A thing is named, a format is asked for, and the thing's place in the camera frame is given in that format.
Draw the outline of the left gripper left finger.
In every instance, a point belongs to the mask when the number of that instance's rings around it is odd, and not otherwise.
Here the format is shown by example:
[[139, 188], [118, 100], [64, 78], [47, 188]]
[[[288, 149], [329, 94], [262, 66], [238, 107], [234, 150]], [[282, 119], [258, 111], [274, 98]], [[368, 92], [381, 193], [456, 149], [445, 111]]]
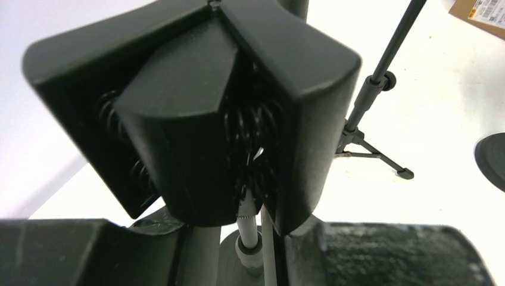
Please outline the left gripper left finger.
[[186, 229], [105, 219], [3, 220], [2, 285], [169, 285]]

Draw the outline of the brown cardboard box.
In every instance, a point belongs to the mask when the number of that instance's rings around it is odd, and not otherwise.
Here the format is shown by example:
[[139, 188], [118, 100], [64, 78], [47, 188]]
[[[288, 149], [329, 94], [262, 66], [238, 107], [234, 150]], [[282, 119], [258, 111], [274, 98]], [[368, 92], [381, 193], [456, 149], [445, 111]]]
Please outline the brown cardboard box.
[[449, 14], [504, 40], [504, 0], [457, 0]]

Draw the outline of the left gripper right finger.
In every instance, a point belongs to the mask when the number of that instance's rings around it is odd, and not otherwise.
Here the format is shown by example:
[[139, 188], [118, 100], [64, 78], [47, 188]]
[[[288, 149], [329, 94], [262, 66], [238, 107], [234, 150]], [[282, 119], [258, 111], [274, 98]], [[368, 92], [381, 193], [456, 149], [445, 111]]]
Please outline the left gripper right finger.
[[474, 246], [445, 225], [307, 222], [283, 239], [280, 285], [493, 285]]

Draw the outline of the clip mic stand round base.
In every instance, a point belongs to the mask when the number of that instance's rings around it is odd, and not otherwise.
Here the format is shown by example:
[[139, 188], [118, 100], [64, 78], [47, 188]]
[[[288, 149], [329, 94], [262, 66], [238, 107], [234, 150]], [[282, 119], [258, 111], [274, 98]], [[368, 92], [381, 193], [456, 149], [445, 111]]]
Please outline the clip mic stand round base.
[[320, 200], [361, 58], [277, 1], [155, 1], [31, 44], [30, 86], [130, 227], [186, 229], [169, 285], [215, 283], [251, 196], [283, 239]]

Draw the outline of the shock mount stand round base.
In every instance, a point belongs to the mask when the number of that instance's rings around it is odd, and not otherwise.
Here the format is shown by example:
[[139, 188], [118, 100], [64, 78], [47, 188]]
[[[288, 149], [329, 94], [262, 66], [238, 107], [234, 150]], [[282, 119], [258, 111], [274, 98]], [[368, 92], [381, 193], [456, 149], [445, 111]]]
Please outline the shock mount stand round base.
[[481, 173], [504, 192], [504, 132], [479, 140], [475, 146], [474, 157]]

